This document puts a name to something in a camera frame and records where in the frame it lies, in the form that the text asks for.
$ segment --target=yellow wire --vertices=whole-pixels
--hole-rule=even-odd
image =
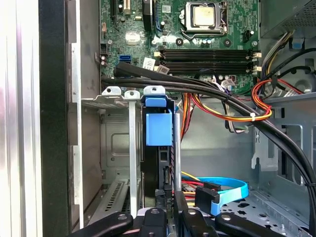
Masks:
[[[197,177],[195,177],[195,176],[193,176],[193,175],[191,175],[191,174],[188,174],[188,173],[183,172],[183,171],[181,171],[181,173],[184,174],[184,175],[186,175],[186,176],[188,176],[188,177],[190,177],[190,178],[193,178],[194,180],[199,181],[199,179],[198,179]]]
[[[249,122],[252,121],[252,118],[250,118],[250,117],[234,118],[234,117],[230,117],[230,116],[225,116],[225,115],[222,115],[221,113],[219,113],[219,112],[217,112],[217,111],[215,111],[215,110],[213,110],[213,109],[207,107],[207,106],[204,105],[202,102],[201,102],[201,104],[202,104],[206,109],[210,110],[211,112],[223,116],[223,118],[226,118],[226,119],[235,119],[235,120],[239,120],[239,121],[249,121]],[[258,116],[258,117],[255,117],[255,119],[256,119],[256,120],[258,120],[258,119],[267,119],[267,118],[269,118],[271,115],[272,115],[272,111],[270,111],[270,113],[269,113],[268,115]]]
[[[183,194],[184,194],[184,195],[185,195],[185,194],[187,194],[187,195],[189,195],[189,194],[195,195],[196,193],[195,193],[195,192],[183,192]]]
[[[290,37],[292,37],[292,35],[294,35],[294,31],[293,31],[292,33],[290,33],[290,34],[286,37],[286,39],[284,40],[284,42],[288,41],[288,39],[289,39]],[[271,61],[270,61],[270,63],[269,63],[269,66],[268,66],[268,69],[267,69],[267,74],[270,73],[270,69],[271,69],[272,63],[274,62],[274,60],[275,60],[277,54],[278,54],[278,52],[275,53],[274,57],[271,59]]]

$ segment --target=screw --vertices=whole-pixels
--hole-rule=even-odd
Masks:
[[[151,214],[158,214],[159,211],[158,211],[157,209],[153,209],[150,213],[151,213]]]
[[[127,216],[125,216],[124,214],[120,215],[118,217],[119,220],[126,220],[127,219]]]
[[[231,220],[231,217],[229,215],[222,215],[222,218],[225,220],[225,221],[230,221]]]
[[[192,210],[192,209],[190,209],[190,210],[188,210],[188,213],[189,213],[190,215],[195,215],[197,212],[194,211],[194,210]]]

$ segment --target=white sticker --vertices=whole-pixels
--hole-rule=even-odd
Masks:
[[[212,77],[212,78],[204,78],[202,79],[203,81],[207,81],[207,82],[212,82],[212,83],[215,83],[216,82],[216,78],[215,77]]]
[[[143,68],[153,71],[155,67],[155,59],[144,58]]]
[[[157,68],[158,73],[168,74],[169,71],[170,71],[170,69],[163,66],[163,65],[159,65],[159,67]]]
[[[221,86],[223,88],[228,88],[228,89],[231,89],[231,86],[234,86],[234,85],[235,85],[235,83],[233,82],[232,79],[223,80],[221,83]]]
[[[290,89],[284,97],[290,97],[290,96],[293,96],[293,95],[298,95],[297,92],[295,92],[293,89]]]
[[[169,5],[163,5],[163,6],[162,6],[162,12],[163,12],[163,13],[171,13],[171,6],[169,6]]]

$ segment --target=pcie slot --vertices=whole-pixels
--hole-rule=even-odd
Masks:
[[[111,0],[110,1],[110,17],[112,20],[114,20],[116,14],[117,14],[117,0]]]
[[[251,63],[189,63],[189,62],[163,62],[171,74],[195,74],[202,69],[210,69],[218,74],[241,75],[252,73]]]
[[[160,51],[161,60],[181,61],[248,61],[252,57],[250,50],[215,49],[165,49]]]

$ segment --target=black ram slot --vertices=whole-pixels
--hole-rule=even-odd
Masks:
[[[210,69],[217,74],[242,75],[252,73],[250,63],[188,63],[188,62],[164,62],[164,66],[170,69],[172,74],[196,74],[202,69]],[[203,74],[211,75],[212,72],[206,71]]]
[[[251,50],[214,50],[214,49],[165,49],[161,60],[169,61],[249,61]]]

